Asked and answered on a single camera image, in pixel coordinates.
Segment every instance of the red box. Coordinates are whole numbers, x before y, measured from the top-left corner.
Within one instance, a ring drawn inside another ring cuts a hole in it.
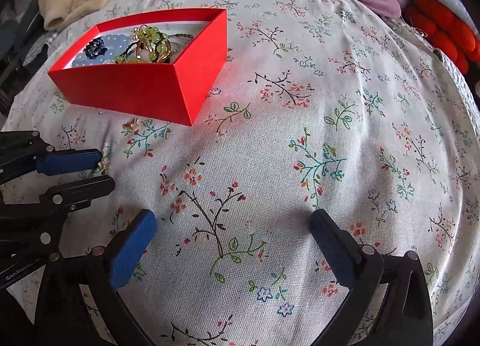
[[[52,66],[49,76],[78,105],[193,125],[227,56],[225,9],[171,9],[120,17],[97,24]],[[159,22],[208,22],[170,64],[122,63],[65,66],[99,34]]]

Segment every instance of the metal bolt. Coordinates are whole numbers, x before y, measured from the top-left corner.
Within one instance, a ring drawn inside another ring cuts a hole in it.
[[[413,252],[413,251],[409,251],[408,253],[406,253],[406,255],[412,260],[412,261],[416,261],[418,259],[418,254],[416,252]]]
[[[99,255],[102,255],[104,251],[105,251],[105,247],[103,247],[103,246],[95,246],[95,247],[92,249],[91,253],[92,253],[92,255],[95,255],[95,256],[98,257]]]
[[[60,254],[58,254],[57,252],[51,253],[49,256],[49,260],[52,262],[55,262],[59,258],[60,258]]]
[[[371,247],[371,245],[364,245],[361,250],[367,255],[373,255],[375,253],[375,249]]]
[[[42,233],[42,235],[40,235],[40,242],[42,242],[44,245],[49,244],[50,241],[51,241],[51,237],[48,232],[44,232]]]
[[[54,202],[55,204],[58,205],[58,204],[61,204],[61,203],[62,203],[63,198],[62,198],[61,195],[56,194],[55,196],[53,196],[53,199],[52,199],[52,200],[53,200],[53,202]]]

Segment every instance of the dark blue flower ornament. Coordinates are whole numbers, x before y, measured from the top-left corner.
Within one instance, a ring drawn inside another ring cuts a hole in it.
[[[89,42],[86,47],[83,49],[85,55],[90,59],[95,59],[99,55],[105,55],[107,48],[104,47],[105,43],[101,37],[96,37],[91,42]]]

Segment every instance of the bed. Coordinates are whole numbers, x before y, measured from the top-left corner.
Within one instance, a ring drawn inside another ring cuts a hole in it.
[[[228,10],[229,56],[192,127],[71,105],[47,76],[96,23],[198,6]],[[357,0],[111,0],[59,34],[3,129],[39,130],[56,149],[98,148],[101,166],[29,174],[2,188],[5,201],[114,177],[110,196],[69,217],[66,257],[154,211],[158,233],[120,294],[157,345],[310,345],[347,294],[308,231],[323,208],[382,254],[418,253],[441,345],[479,274],[480,114],[442,52],[387,22]],[[9,289],[31,319],[40,279]]]

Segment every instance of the blue gripper pad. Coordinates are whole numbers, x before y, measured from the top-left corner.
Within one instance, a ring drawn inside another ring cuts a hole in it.
[[[312,213],[310,232],[340,285],[351,289],[355,283],[355,265],[362,261],[359,245],[352,236],[338,228],[323,209]]]
[[[92,170],[102,161],[102,153],[95,149],[63,150],[46,154],[37,159],[37,172],[47,176]]]
[[[110,242],[122,240],[121,246],[110,261],[109,281],[114,290],[128,284],[135,266],[140,261],[148,243],[157,231],[155,215],[148,209],[142,209],[128,228],[119,232]]]

